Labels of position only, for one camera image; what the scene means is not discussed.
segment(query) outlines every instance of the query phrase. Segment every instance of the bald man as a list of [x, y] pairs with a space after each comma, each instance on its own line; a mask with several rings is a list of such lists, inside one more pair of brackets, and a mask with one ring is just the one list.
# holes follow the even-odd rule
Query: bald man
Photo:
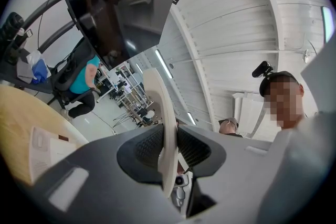
[[219, 133], [226, 134], [230, 136], [242, 137], [240, 134], [236, 134], [239, 124], [235, 118], [227, 118], [225, 120], [219, 121]]
[[287, 71], [271, 73], [259, 88], [271, 117], [282, 130], [296, 127], [304, 119], [303, 86]]

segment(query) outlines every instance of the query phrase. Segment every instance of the white wall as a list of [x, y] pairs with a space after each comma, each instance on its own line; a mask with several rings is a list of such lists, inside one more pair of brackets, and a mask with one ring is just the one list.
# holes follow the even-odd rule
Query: white wall
[[[47, 0], [9, 0], [1, 17], [0, 24], [3, 24], [11, 12], [16, 12], [20, 14], [23, 19], [27, 19], [28, 16], [45, 1]], [[28, 51], [37, 49], [39, 21], [40, 18], [38, 18], [30, 27], [33, 32], [33, 36], [27, 39], [25, 49]], [[69, 21], [71, 21], [71, 17], [67, 11], [65, 0], [62, 0], [46, 11], [43, 15], [40, 27], [39, 45], [41, 45], [50, 35]], [[64, 57], [72, 51], [81, 38], [82, 34], [76, 27], [65, 33], [45, 51], [44, 57], [47, 64], [49, 66], [54, 66], [59, 61], [63, 60]]]

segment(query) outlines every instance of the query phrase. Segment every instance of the black cap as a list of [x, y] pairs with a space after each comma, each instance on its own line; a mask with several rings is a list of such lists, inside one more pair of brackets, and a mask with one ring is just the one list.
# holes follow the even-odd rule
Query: black cap
[[260, 95], [261, 95], [262, 97], [264, 97], [265, 90], [267, 89], [267, 87], [269, 86], [269, 84], [270, 84], [276, 77], [279, 77], [279, 76], [291, 77], [291, 78], [295, 79], [295, 81], [298, 83], [297, 79], [296, 79], [291, 73], [289, 73], [289, 72], [287, 72], [287, 71], [281, 71], [281, 72], [275, 72], [275, 73], [268, 74], [268, 75], [263, 79], [263, 81], [262, 81], [261, 84], [260, 84], [259, 92], [260, 92]]

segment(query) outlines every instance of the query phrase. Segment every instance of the teal shirt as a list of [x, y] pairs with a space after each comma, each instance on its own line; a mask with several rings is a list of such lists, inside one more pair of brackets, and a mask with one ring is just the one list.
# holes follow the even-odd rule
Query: teal shirt
[[[95, 55], [90, 61], [87, 62], [88, 64], [92, 64], [96, 67], [98, 67], [99, 65], [99, 58], [97, 55]], [[77, 78], [75, 79], [75, 81], [73, 82], [73, 84], [70, 86], [70, 91], [73, 93], [77, 93], [77, 94], [82, 94], [86, 91], [88, 91], [90, 88], [89, 86], [86, 85], [85, 82], [85, 69], [86, 67], [84, 67], [78, 74]]]

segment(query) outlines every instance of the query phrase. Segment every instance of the black pants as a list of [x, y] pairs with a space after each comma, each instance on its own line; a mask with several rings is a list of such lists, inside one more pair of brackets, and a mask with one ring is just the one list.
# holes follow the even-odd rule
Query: black pants
[[[79, 95], [80, 94], [73, 93], [70, 90], [68, 90], [65, 93], [65, 96], [67, 96], [70, 100], [76, 98]], [[94, 98], [92, 92], [90, 92], [88, 95], [84, 96], [82, 99], [79, 99], [78, 101], [81, 102], [82, 104], [79, 104], [75, 108], [72, 108], [72, 109], [69, 110], [68, 114], [72, 118], [76, 118], [78, 116], [85, 115], [85, 114], [89, 113], [90, 111], [92, 111], [95, 107], [95, 98]]]

